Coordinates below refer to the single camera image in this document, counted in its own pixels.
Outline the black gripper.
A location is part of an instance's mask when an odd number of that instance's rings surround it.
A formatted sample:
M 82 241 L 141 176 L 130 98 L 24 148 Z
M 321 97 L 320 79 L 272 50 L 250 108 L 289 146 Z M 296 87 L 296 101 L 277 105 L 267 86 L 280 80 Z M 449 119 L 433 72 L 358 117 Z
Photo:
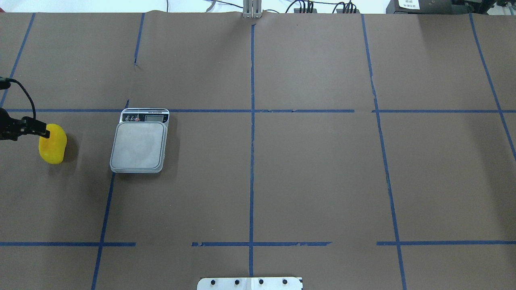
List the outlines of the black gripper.
M 3 108 L 0 109 L 0 140 L 17 141 L 22 135 L 50 138 L 47 124 L 37 119 L 15 119 Z

